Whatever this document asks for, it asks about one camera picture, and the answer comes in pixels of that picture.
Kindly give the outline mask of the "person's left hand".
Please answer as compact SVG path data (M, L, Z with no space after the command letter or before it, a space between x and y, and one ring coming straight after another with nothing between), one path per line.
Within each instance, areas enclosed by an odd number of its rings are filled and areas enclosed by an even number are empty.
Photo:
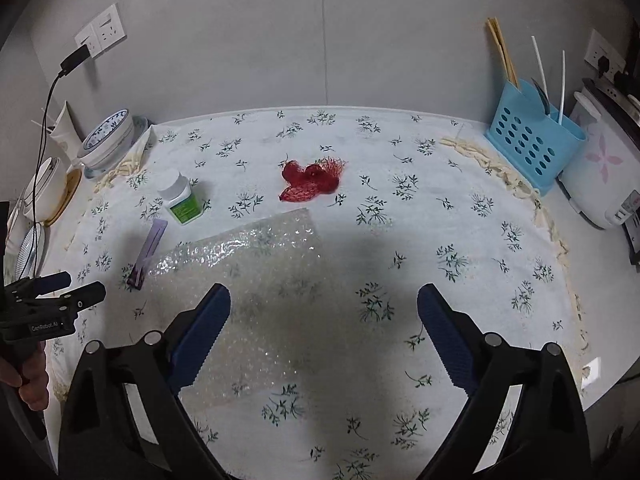
M36 412L49 405L49 375L46 370L46 343L39 341L36 350L17 370L7 360L0 359L1 381L17 388L18 394L27 406Z

